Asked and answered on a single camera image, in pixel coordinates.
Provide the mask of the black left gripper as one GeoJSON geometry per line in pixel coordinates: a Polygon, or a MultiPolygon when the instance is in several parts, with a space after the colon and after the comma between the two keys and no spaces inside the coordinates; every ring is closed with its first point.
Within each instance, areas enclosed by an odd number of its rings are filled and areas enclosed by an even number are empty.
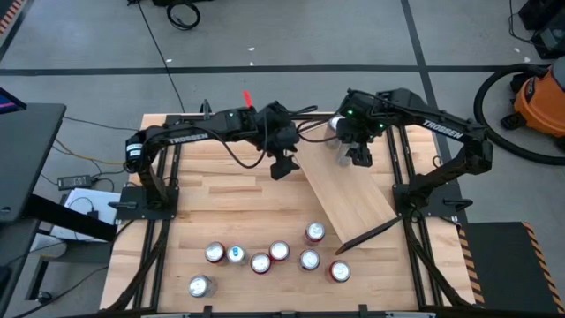
{"type": "MultiPolygon", "coordinates": [[[[297,152],[299,142],[295,122],[290,118],[290,112],[278,101],[271,102],[260,111],[261,149],[266,149],[269,155],[283,155],[285,151],[297,152]]],[[[300,166],[294,162],[294,155],[284,159],[276,158],[270,165],[270,177],[279,180],[300,166]]]]}

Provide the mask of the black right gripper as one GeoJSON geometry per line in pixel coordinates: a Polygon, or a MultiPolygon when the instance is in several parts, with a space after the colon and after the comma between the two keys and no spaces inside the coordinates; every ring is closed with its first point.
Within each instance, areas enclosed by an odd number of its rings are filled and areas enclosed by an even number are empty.
{"type": "MultiPolygon", "coordinates": [[[[376,130],[374,120],[342,118],[338,121],[338,140],[342,143],[372,143],[376,130]]],[[[353,165],[371,167],[373,158],[368,148],[349,148],[346,155],[353,165]]]]}

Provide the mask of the plain silver soda can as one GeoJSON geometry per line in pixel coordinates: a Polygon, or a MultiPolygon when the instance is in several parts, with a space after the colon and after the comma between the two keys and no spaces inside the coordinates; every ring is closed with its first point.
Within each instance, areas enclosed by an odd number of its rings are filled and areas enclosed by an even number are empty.
{"type": "Polygon", "coordinates": [[[211,276],[197,275],[191,278],[188,292],[194,298],[209,298],[215,295],[216,281],[211,276]]]}
{"type": "Polygon", "coordinates": [[[343,119],[343,117],[337,115],[328,120],[325,137],[328,139],[326,141],[326,146],[330,149],[336,149],[341,144],[341,141],[339,141],[337,137],[337,124],[341,119],[343,119]]]}

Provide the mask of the red soda can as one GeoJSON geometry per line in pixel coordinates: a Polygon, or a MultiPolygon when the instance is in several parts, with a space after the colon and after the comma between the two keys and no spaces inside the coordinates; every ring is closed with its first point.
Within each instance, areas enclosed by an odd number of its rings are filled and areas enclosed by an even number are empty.
{"type": "Polygon", "coordinates": [[[325,234],[326,231],[323,223],[309,223],[305,227],[305,242],[310,245],[316,245],[324,239],[325,234]]]}
{"type": "Polygon", "coordinates": [[[332,281],[345,283],[350,279],[351,269],[345,261],[333,261],[328,267],[328,274],[332,281]]]}

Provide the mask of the red Cherry Coke can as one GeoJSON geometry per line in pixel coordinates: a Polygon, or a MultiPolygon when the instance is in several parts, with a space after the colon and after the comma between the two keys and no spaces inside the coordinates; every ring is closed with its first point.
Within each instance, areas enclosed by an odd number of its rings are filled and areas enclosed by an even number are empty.
{"type": "Polygon", "coordinates": [[[270,245],[268,253],[272,261],[286,261],[290,256],[290,247],[285,241],[277,240],[270,245]]]}

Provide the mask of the red Coca-Cola original can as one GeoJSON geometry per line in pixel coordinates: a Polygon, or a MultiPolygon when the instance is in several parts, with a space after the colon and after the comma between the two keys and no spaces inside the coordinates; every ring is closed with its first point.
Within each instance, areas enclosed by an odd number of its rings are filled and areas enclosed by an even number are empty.
{"type": "Polygon", "coordinates": [[[299,265],[303,270],[315,270],[320,266],[320,256],[315,250],[306,249],[299,256],[299,265]]]}

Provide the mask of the red Coke Zero can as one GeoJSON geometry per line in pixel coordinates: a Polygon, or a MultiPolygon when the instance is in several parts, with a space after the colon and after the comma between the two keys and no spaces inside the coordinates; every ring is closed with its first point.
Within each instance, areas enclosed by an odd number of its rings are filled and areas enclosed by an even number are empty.
{"type": "Polygon", "coordinates": [[[213,241],[206,246],[204,256],[210,263],[220,263],[225,260],[225,247],[221,242],[213,241]]]}
{"type": "Polygon", "coordinates": [[[254,273],[258,275],[266,274],[271,268],[270,256],[265,253],[256,253],[250,260],[250,266],[254,273]]]}

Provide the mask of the wooden shelf with black legs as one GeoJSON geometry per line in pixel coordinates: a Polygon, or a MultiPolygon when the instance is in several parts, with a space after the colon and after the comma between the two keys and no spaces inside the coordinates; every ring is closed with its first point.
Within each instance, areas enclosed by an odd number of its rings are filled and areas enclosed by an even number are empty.
{"type": "Polygon", "coordinates": [[[334,132],[326,125],[310,128],[303,135],[294,160],[300,166],[282,182],[285,206],[301,209],[307,219],[320,222],[325,238],[318,248],[339,249],[344,243],[396,217],[391,187],[394,176],[386,141],[370,145],[373,165],[369,168],[338,162],[337,140],[324,142],[334,132]]]}

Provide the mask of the black mat with hazard stripes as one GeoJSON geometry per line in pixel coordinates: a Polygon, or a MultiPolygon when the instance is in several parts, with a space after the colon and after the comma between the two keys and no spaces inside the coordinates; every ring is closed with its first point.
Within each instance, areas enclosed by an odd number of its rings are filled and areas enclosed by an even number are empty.
{"type": "Polygon", "coordinates": [[[565,318],[565,305],[529,223],[468,223],[459,229],[459,238],[479,306],[565,318]]]}

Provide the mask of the white paper sheet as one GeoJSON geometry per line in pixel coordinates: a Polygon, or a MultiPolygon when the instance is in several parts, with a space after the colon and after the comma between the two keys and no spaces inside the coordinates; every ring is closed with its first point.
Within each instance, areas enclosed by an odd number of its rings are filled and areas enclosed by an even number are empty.
{"type": "MultiPolygon", "coordinates": [[[[97,218],[100,221],[114,225],[117,211],[109,203],[119,201],[119,199],[118,193],[78,188],[70,191],[64,200],[64,206],[83,215],[97,211],[97,218]]],[[[50,235],[59,239],[102,242],[102,239],[93,238],[56,225],[53,226],[50,235]]]]}

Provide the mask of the black power adapter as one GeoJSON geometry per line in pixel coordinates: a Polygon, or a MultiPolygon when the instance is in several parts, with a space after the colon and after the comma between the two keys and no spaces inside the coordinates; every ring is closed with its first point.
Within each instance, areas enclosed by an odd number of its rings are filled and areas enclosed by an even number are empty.
{"type": "Polygon", "coordinates": [[[70,177],[61,177],[57,179],[56,185],[60,191],[72,190],[75,188],[89,188],[93,184],[93,178],[90,175],[77,175],[70,177]]]}

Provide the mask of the black equipment case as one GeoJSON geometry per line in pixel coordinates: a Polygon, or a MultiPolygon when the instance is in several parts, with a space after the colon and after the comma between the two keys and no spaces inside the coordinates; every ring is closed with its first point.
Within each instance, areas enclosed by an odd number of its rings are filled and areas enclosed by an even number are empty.
{"type": "Polygon", "coordinates": [[[565,0],[527,0],[518,16],[540,58],[565,56],[565,0]]]}

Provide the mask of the black desk crossbar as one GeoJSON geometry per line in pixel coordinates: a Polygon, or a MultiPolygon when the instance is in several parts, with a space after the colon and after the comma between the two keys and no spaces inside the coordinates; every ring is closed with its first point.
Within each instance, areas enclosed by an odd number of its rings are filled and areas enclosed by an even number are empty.
{"type": "Polygon", "coordinates": [[[27,200],[22,216],[35,218],[96,239],[113,241],[117,235],[116,225],[80,214],[35,194],[27,200]]]}

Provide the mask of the black desk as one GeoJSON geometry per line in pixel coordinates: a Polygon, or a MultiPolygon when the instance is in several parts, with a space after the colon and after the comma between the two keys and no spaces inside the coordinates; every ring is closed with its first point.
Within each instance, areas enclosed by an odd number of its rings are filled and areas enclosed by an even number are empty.
{"type": "Polygon", "coordinates": [[[62,124],[63,104],[30,104],[0,115],[0,223],[41,218],[52,201],[34,188],[62,124]]]}

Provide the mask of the monitor with blue screen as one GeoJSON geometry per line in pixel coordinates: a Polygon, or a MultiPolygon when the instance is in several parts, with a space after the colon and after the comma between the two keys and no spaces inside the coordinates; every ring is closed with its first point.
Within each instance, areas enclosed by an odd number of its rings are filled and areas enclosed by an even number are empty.
{"type": "Polygon", "coordinates": [[[0,114],[26,110],[27,105],[0,87],[0,114]]]}

